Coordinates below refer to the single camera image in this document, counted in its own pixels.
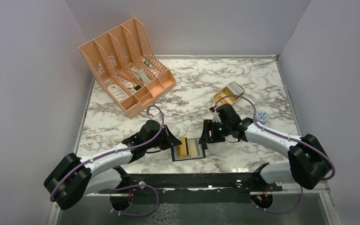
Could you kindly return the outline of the gold credit card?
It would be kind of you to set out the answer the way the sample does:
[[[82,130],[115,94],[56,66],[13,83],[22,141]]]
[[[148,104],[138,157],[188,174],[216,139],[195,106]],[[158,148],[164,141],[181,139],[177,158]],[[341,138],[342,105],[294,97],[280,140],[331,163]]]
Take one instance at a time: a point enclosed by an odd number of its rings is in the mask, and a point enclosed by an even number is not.
[[[202,148],[198,143],[199,139],[188,140],[188,150],[191,158],[201,158],[203,156]]]
[[[188,150],[188,139],[186,137],[179,137],[181,141],[180,145],[180,156],[182,157],[188,157],[189,156],[189,150]]]

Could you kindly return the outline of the black leather card holder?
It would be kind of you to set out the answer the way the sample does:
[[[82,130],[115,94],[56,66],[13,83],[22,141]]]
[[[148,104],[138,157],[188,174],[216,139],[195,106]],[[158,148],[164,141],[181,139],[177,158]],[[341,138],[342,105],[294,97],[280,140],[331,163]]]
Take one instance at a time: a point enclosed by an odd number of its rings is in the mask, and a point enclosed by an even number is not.
[[[199,138],[179,137],[181,145],[171,148],[172,161],[185,161],[206,158],[206,143],[200,144]]]

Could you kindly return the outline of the beige oval card tray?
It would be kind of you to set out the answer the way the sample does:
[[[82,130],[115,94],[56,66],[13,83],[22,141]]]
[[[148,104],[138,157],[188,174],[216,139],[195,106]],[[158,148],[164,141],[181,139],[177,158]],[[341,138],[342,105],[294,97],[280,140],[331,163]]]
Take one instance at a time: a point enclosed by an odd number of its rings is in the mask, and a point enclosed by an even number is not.
[[[225,86],[213,96],[213,108],[216,109],[218,106],[221,106],[223,104],[233,105],[237,101],[237,99],[239,99],[239,97],[237,95],[233,95]]]

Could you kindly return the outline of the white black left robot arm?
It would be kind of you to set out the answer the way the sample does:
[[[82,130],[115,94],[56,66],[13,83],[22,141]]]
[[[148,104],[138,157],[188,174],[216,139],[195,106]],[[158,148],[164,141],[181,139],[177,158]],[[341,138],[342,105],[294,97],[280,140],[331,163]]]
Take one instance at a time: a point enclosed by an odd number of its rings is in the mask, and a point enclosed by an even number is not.
[[[120,166],[139,160],[149,149],[167,150],[181,144],[166,125],[148,120],[139,132],[109,150],[84,157],[67,154],[43,185],[51,195],[51,202],[57,203],[61,210],[67,210],[84,195],[99,190],[113,188],[116,192],[124,192],[129,181],[118,171]]]

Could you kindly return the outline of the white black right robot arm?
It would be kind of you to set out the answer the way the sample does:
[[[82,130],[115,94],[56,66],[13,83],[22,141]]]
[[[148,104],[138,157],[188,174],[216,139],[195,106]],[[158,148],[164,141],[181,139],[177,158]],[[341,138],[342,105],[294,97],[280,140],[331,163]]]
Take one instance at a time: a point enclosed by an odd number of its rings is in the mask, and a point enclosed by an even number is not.
[[[312,190],[332,169],[315,136],[300,137],[270,130],[252,118],[241,119],[230,104],[219,106],[212,120],[204,120],[199,143],[225,142],[227,136],[238,142],[262,145],[288,159],[287,163],[267,164],[255,171],[252,186],[259,191],[276,182],[297,183]]]

